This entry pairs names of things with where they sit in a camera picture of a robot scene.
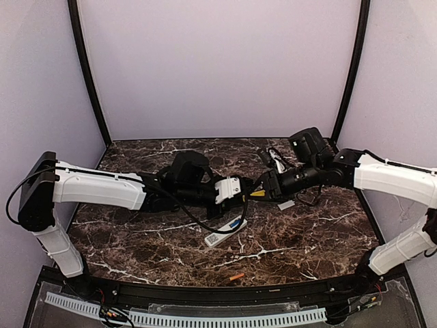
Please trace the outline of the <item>yellow handled screwdriver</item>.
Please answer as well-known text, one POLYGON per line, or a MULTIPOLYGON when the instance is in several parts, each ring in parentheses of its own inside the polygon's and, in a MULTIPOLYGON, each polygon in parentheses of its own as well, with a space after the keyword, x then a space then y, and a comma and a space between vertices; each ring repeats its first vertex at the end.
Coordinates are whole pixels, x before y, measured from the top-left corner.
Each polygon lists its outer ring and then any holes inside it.
POLYGON ((266 191, 265 190, 258 190, 254 191, 247 195, 248 199, 262 199, 266 197, 266 191))

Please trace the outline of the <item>white battery cover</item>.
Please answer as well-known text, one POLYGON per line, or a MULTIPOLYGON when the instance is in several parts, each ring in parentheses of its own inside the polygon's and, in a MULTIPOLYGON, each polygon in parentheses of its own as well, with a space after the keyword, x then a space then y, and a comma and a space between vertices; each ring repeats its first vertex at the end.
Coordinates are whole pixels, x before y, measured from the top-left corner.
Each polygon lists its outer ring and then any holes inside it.
POLYGON ((278 206, 279 210, 285 210, 287 208, 291 208, 294 205, 295 205, 295 202, 293 200, 288 200, 284 203, 278 204, 277 206, 278 206))

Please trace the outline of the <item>white remote control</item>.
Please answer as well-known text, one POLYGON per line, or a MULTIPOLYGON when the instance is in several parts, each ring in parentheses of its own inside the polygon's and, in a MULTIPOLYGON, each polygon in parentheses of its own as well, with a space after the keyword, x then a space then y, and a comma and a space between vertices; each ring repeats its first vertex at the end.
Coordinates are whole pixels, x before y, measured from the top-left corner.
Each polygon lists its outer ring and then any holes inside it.
POLYGON ((239 232, 241 229, 245 228, 246 225, 246 219, 241 219, 241 216, 235 217, 234 219, 226 223, 223 227, 219 228, 219 233, 212 232, 211 234, 207 235, 204 238, 204 242, 209 248, 217 247, 228 238, 239 232), (229 225, 235 221, 239 221, 240 224, 234 228, 230 228, 229 225))

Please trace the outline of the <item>orange battery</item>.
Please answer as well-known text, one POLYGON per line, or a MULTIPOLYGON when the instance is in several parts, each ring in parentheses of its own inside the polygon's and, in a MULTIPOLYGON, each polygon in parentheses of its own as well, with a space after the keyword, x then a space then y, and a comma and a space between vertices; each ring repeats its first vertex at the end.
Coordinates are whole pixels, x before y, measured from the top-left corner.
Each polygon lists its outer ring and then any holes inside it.
POLYGON ((234 280, 240 279, 240 278, 242 278, 242 277, 244 277, 244 273, 240 273, 240 274, 237 274, 237 275, 231 276, 231 277, 229 278, 229 280, 230 280, 230 281, 234 281, 234 280))

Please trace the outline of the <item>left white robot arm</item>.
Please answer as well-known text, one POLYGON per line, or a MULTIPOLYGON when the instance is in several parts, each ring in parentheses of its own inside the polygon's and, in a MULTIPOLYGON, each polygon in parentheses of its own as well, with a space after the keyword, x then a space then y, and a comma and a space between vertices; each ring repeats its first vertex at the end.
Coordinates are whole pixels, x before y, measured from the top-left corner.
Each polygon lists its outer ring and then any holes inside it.
POLYGON ((214 175, 209 160, 194 151, 178 154, 157 174, 88 169, 44 152, 13 192, 20 202, 12 223, 31 232, 68 279, 84 276, 86 265, 59 223, 56 204, 99 204, 142 213, 200 207, 213 219, 245 199, 243 179, 214 175))

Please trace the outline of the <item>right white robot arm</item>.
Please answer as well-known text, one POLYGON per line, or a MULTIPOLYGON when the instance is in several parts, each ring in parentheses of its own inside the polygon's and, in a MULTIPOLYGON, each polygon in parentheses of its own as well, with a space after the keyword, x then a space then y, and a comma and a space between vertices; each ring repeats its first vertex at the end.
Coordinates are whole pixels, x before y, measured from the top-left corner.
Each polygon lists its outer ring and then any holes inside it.
POLYGON ((336 154, 306 154, 302 165, 283 173, 271 168, 249 187, 253 199, 281 202, 314 186, 379 191, 427 206, 427 212, 389 242, 366 251, 352 288, 365 292, 391 269, 416 256, 436 253, 436 170, 381 159, 368 150, 344 148, 336 154))

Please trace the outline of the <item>blue red battery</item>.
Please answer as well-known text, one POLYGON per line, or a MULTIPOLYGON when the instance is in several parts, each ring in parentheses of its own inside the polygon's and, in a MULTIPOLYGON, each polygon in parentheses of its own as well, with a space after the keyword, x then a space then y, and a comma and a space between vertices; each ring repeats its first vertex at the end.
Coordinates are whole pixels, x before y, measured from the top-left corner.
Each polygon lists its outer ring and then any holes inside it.
POLYGON ((239 221, 235 221, 235 222, 231 223, 229 226, 230 226, 230 228, 234 228, 234 227, 238 226, 239 224, 240 224, 239 221))

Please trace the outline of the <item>black front rail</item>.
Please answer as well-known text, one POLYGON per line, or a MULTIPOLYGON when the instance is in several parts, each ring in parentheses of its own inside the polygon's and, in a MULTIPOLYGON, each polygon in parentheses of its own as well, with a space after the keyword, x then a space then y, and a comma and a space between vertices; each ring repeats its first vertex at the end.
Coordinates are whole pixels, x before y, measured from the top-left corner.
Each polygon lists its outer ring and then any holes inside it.
MULTIPOLYGON (((394 269, 383 282, 379 282, 382 300, 389 300, 389 292, 397 293, 407 301, 412 301, 409 291, 409 280, 406 279, 404 266, 394 269)), ((204 305, 204 306, 243 306, 265 305, 273 303, 298 302, 299 305, 336 306, 346 304, 360 294, 350 288, 352 275, 330 279, 313 280, 293 284, 254 286, 254 287, 174 287, 151 284, 138 284, 119 280, 91 277, 92 282, 104 292, 104 304, 121 308, 147 308, 150 304, 167 305, 204 305)), ((43 266, 32 298, 42 292, 43 283, 55 292, 60 290, 67 295, 73 292, 64 287, 61 273, 58 269, 43 266)))

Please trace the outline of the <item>right black frame post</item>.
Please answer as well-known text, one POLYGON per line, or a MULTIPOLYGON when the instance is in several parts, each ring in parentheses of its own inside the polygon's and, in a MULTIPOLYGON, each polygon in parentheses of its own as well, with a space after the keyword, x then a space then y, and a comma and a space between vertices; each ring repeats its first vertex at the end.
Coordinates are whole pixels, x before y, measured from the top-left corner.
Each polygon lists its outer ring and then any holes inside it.
POLYGON ((354 38, 354 46, 352 49, 352 55, 350 60, 350 67, 348 69, 348 75, 346 78, 345 87, 343 90, 343 95, 341 97, 341 102, 339 110, 337 112, 337 117, 331 133, 330 139, 337 144, 341 131, 346 120, 346 115, 348 112, 350 100, 352 97, 352 92, 354 90, 354 84, 356 81, 356 76, 358 74, 358 68, 361 61, 361 55, 363 52, 363 46, 365 42, 365 35, 367 31, 367 24, 369 19, 369 11, 371 7, 370 0, 362 0, 360 2, 360 10, 358 15, 358 22, 356 27, 356 35, 354 38))

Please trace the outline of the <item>black frame post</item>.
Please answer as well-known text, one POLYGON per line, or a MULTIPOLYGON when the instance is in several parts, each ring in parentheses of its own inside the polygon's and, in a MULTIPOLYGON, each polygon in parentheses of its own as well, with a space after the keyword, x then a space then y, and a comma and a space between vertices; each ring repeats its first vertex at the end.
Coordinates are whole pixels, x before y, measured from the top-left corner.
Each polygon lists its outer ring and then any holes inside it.
POLYGON ((81 72, 83 75, 83 80, 85 82, 85 87, 87 94, 89 96, 89 101, 91 103, 91 108, 100 131, 100 135, 104 142, 106 148, 112 144, 112 139, 109 133, 107 123, 104 118, 103 110, 98 99, 98 94, 96 86, 94 83, 93 74, 91 72, 91 67, 89 65, 89 59, 87 56, 87 50, 85 46, 85 39, 83 34, 83 29, 81 25, 81 18, 79 14, 79 3, 76 0, 68 0, 68 11, 70 16, 70 23, 72 27, 72 33, 74 37, 74 42, 76 46, 76 52, 78 55, 81 72))
POLYGON ((350 100, 352 97, 352 92, 354 90, 354 84, 356 81, 356 76, 358 74, 358 68, 361 61, 361 55, 363 52, 363 46, 365 42, 365 35, 367 31, 367 24, 369 19, 369 11, 371 7, 370 0, 362 0, 360 2, 360 10, 358 15, 358 22, 356 27, 356 35, 354 38, 354 46, 352 49, 352 55, 350 60, 350 67, 348 69, 348 75, 346 78, 345 87, 343 90, 343 95, 341 97, 341 102, 339 110, 337 112, 337 117, 331 133, 330 139, 337 144, 341 131, 346 120, 346 115, 348 112, 350 100))

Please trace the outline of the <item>left black frame post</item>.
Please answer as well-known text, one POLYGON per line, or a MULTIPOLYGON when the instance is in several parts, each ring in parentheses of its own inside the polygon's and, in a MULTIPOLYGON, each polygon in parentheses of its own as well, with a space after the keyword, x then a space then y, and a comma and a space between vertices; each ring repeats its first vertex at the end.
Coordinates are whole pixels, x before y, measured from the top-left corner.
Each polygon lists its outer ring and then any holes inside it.
POLYGON ((70 23, 72 27, 72 33, 74 37, 74 42, 76 46, 76 52, 78 55, 81 72, 83 75, 83 80, 85 82, 85 87, 87 94, 89 96, 89 101, 91 103, 91 108, 100 131, 100 135, 104 142, 106 148, 112 144, 112 139, 109 133, 107 123, 104 118, 103 110, 98 99, 98 94, 96 86, 94 83, 93 74, 91 72, 91 67, 89 65, 89 59, 87 56, 87 50, 85 46, 85 39, 83 34, 83 29, 81 25, 81 18, 79 14, 79 3, 76 0, 68 0, 68 11, 70 16, 70 23))

